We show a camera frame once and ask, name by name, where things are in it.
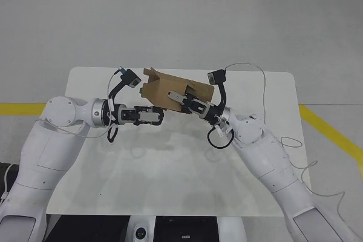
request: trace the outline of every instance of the black cable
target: black cable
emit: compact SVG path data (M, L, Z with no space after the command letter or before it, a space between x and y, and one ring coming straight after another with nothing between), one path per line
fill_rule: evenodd
M234 140L234 136L235 136L235 134L234 134L234 130L231 130L231 139L230 139L230 141L229 141L229 143L227 143L227 145L225 145L225 146L221 146L221 147L219 147L219 146L216 146L216 145L214 145L212 142L211 142L211 140L210 140L210 134L213 132L215 130L215 127L212 127L212 129L210 130L210 131L208 131L208 133L207 133L207 140L208 140L208 142L210 143L210 145L212 146L212 147L214 147L215 149L225 149L225 148L227 148L231 143L232 143L232 141Z
M113 143L114 139L115 139L115 138L116 138L116 136L117 136L117 133L119 132L119 127L118 127L118 126L116 127L116 130L114 131L114 134L110 137L111 130L112 130L112 128L110 128L110 129L108 130L108 136L107 136L107 138L108 138L108 141L109 141L110 143Z

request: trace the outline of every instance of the round button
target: round button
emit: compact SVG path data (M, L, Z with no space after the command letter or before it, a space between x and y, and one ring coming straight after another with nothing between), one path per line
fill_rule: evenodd
M140 227L136 230L136 238L138 240L142 240L145 238L146 230L143 227Z

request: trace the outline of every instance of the black panel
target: black panel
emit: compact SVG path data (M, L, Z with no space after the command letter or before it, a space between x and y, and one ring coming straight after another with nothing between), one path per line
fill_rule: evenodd
M157 216L154 242L219 242L216 217Z

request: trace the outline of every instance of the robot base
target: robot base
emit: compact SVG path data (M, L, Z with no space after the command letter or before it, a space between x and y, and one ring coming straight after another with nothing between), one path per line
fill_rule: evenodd
M241 217L131 216L125 242L246 242Z

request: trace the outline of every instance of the cardboard flap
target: cardboard flap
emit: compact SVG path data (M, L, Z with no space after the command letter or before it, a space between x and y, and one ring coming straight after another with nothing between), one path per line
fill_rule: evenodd
M144 68L144 75L148 76L148 82L159 80L160 77L157 75L157 71L151 67L151 69Z

